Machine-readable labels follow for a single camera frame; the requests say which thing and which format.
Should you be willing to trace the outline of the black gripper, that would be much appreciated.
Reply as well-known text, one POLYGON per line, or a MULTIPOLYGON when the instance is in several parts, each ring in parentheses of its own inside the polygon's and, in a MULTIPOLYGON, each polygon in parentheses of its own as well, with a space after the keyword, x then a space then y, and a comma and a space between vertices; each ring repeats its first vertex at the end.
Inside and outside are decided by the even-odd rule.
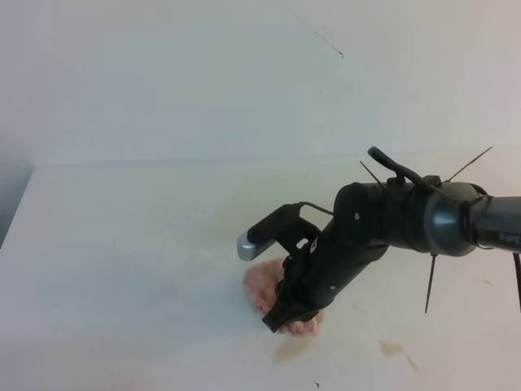
POLYGON ((342 187, 333 218, 296 255, 284 261, 274 307, 262 318, 272 333, 294 322, 308 322, 332 303, 389 245, 381 237, 383 190, 369 183, 342 187))

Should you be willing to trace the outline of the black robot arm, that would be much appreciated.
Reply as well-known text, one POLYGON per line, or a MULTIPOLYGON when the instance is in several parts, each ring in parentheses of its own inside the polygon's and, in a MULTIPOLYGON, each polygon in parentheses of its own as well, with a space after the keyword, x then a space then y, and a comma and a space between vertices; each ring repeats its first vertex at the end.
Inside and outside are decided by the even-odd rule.
POLYGON ((435 191, 413 183, 347 185, 326 227, 283 262, 276 301, 263 323, 277 332, 309 321, 390 247, 432 257, 502 249, 518 266, 520 198, 485 195, 464 182, 443 182, 435 191))

